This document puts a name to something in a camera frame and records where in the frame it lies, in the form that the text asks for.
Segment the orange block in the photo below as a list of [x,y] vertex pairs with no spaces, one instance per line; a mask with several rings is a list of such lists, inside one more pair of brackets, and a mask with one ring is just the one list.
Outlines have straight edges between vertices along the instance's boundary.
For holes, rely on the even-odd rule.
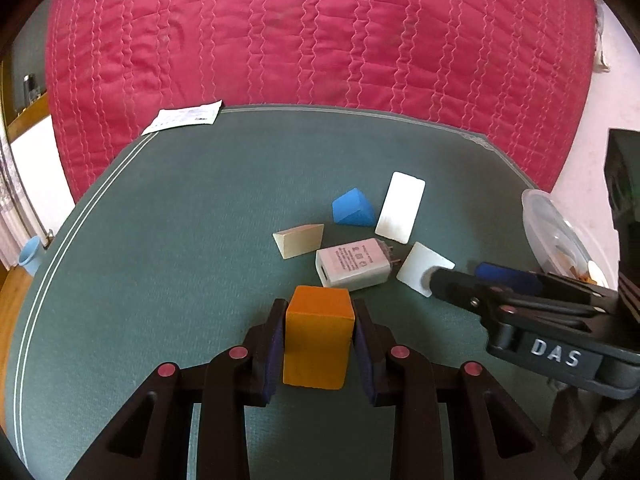
[[297,286],[287,309],[282,381],[339,390],[347,373],[354,321],[345,288]]

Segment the blue block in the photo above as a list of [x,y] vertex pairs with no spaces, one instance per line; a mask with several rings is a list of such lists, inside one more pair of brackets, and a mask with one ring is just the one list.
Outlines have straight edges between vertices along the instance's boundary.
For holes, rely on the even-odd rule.
[[374,226],[376,216],[369,200],[354,187],[334,200],[334,222],[343,225]]

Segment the red quilt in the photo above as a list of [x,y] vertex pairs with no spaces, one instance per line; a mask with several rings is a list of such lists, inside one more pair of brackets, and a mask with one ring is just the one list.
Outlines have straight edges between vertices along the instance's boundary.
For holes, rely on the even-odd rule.
[[593,0],[54,0],[47,87],[78,200],[159,108],[375,108],[486,134],[542,188],[589,88]]

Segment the dark green tabletop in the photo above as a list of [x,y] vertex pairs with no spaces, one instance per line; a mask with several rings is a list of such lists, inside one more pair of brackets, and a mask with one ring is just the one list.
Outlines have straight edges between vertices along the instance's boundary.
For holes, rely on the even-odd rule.
[[[325,247],[373,236],[334,225],[331,202],[358,187],[379,213],[394,171],[426,181],[396,254],[420,241],[458,270],[534,268],[520,205],[532,185],[482,136],[381,112],[264,106],[133,142],[65,222],[15,329],[8,435],[32,474],[63,479],[157,364],[207,362],[274,298],[319,285],[314,254],[282,260],[271,234],[324,222]],[[473,314],[395,278],[353,296],[432,361],[484,363],[546,428],[545,378],[486,354]],[[337,392],[281,385],[246,412],[252,478],[388,478],[393,418],[368,406],[353,359]]]

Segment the curtain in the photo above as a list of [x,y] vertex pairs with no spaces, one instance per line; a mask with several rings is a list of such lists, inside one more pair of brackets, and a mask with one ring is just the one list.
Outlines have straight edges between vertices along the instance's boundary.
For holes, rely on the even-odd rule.
[[40,219],[24,192],[4,121],[0,116],[0,262],[8,269],[17,265],[20,250],[34,236],[47,241]]

